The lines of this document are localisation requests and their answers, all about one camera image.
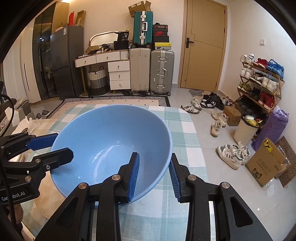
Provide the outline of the blue bowl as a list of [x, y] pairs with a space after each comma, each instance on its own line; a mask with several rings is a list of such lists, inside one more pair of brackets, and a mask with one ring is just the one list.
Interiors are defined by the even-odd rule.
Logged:
[[51, 171], [63, 196], [82, 182], [103, 182], [139, 154], [139, 171], [133, 201], [144, 197], [165, 174], [173, 152], [171, 132], [156, 113], [127, 104], [77, 106], [55, 123], [52, 150], [69, 148], [73, 160]]

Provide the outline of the teal plaid tablecloth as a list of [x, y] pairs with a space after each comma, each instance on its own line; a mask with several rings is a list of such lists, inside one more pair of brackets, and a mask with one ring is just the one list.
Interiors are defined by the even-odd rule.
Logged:
[[178, 108], [79, 104], [55, 116], [50, 133], [70, 125], [65, 136], [71, 163], [48, 172], [40, 196], [22, 204], [23, 223], [37, 235], [72, 190], [101, 183], [139, 154], [134, 202], [119, 207], [122, 240], [184, 240], [188, 204], [175, 198], [169, 156], [207, 181], [202, 149], [191, 116]]

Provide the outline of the white green sneaker pair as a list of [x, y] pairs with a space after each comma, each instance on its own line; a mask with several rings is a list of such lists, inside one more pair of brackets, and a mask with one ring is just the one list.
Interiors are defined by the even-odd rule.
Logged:
[[216, 150], [220, 159], [234, 170], [245, 165], [250, 158], [248, 146], [243, 145], [242, 142], [239, 142], [237, 145], [226, 144], [218, 146]]

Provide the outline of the brown cardboard box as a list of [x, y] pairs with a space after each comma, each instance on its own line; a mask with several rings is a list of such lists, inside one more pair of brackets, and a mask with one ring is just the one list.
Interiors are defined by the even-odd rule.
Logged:
[[277, 146], [265, 138], [245, 167], [260, 187], [287, 168], [286, 158]]

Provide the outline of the woven laundry basket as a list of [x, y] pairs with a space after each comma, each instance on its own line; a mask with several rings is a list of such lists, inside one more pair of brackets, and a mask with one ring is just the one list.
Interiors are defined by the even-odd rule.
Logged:
[[90, 68], [87, 76], [89, 96], [101, 96], [109, 91], [107, 70], [103, 66], [98, 71]]

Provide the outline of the white trash bin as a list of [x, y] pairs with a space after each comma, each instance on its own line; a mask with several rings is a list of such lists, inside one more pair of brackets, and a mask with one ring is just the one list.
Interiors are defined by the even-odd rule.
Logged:
[[233, 138], [238, 144], [248, 145], [258, 129], [259, 124], [254, 116], [242, 115]]

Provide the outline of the cream sneaker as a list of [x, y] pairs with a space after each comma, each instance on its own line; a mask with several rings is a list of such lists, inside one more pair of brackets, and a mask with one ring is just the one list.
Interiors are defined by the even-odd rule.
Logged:
[[216, 120], [214, 121], [214, 123], [212, 123], [212, 127], [211, 127], [211, 135], [213, 137], [218, 137], [220, 131], [222, 128], [222, 122], [220, 120]]

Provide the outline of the small cardboard box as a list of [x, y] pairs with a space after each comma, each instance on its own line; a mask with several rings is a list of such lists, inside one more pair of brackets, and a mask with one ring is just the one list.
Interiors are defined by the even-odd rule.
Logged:
[[233, 106], [225, 106], [224, 114], [228, 117], [227, 125], [229, 126], [238, 126], [241, 120], [241, 113], [234, 108]]

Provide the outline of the purple bag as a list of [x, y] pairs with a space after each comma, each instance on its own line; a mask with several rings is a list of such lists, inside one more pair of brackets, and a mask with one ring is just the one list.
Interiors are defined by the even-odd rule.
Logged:
[[288, 118], [289, 114], [276, 106], [269, 115], [259, 135], [252, 142], [252, 148], [257, 151], [266, 138], [269, 138], [275, 144], [287, 126]]

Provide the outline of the grey white sneaker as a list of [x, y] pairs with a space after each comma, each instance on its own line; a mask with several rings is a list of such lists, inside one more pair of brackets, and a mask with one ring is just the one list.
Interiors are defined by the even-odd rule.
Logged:
[[200, 112], [199, 109], [196, 109], [192, 105], [181, 105], [180, 109], [190, 114], [198, 114]]

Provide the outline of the white drawer desk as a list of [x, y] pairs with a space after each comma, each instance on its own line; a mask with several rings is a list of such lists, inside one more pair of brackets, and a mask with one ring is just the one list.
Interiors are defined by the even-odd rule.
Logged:
[[107, 64], [110, 89], [130, 90], [130, 51], [118, 50], [84, 55], [74, 60], [75, 67]]

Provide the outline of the shoe rack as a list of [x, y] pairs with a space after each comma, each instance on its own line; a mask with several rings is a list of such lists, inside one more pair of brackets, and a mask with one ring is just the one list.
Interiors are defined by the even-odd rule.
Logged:
[[266, 114], [269, 114], [282, 99], [281, 90], [285, 81], [285, 69], [275, 60], [255, 58], [254, 54], [240, 56], [242, 68], [237, 86], [237, 103], [247, 99]]

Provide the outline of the silver aluminium suitcase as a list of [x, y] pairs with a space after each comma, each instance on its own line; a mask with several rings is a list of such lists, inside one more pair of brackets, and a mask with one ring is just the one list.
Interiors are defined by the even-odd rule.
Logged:
[[149, 90], [151, 95], [171, 95], [175, 54], [168, 50], [151, 52]]

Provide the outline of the beige suitcase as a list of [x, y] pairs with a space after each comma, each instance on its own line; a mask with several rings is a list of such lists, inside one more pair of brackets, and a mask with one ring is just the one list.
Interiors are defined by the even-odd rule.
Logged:
[[130, 50], [131, 91], [149, 91], [150, 56], [151, 49], [149, 48], [134, 48]]

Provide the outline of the teal suitcase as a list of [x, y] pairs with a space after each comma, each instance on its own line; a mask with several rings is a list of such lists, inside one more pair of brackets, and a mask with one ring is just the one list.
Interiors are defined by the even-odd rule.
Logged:
[[133, 42], [138, 46], [146, 46], [152, 43], [153, 27], [152, 11], [137, 11], [133, 22]]

